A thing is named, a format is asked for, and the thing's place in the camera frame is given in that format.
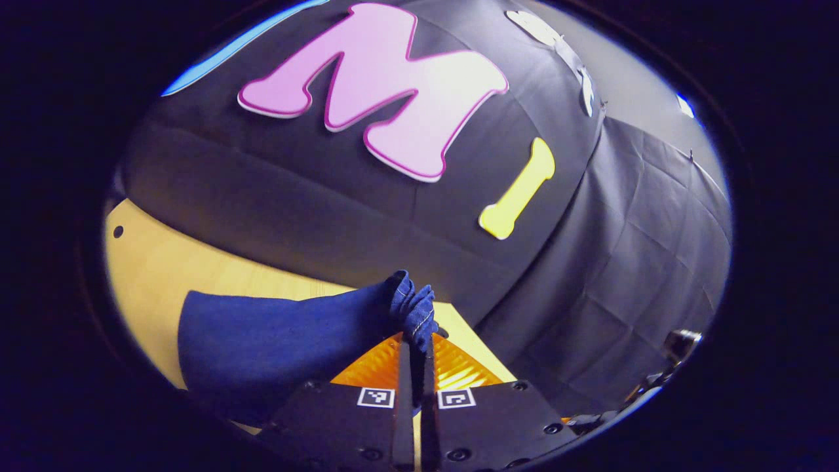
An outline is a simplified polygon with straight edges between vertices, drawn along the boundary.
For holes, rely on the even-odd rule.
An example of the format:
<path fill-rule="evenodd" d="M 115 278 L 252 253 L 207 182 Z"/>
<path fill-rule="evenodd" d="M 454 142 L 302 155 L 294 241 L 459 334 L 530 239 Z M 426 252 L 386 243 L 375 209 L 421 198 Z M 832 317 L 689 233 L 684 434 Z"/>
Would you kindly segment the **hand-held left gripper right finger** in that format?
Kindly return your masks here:
<path fill-rule="evenodd" d="M 426 374 L 425 471 L 507 471 L 577 439 L 533 383 L 504 382 L 440 335 L 433 336 Z"/>

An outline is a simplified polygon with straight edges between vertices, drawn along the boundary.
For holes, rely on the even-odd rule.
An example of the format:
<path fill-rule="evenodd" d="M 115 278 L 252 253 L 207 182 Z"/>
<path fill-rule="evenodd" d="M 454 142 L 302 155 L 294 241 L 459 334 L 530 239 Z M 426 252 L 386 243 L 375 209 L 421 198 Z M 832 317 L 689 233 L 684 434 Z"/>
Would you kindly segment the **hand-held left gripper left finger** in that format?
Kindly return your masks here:
<path fill-rule="evenodd" d="M 307 380 L 271 415 L 262 441 L 303 470 L 411 470 L 411 347 L 381 341 L 331 382 Z"/>

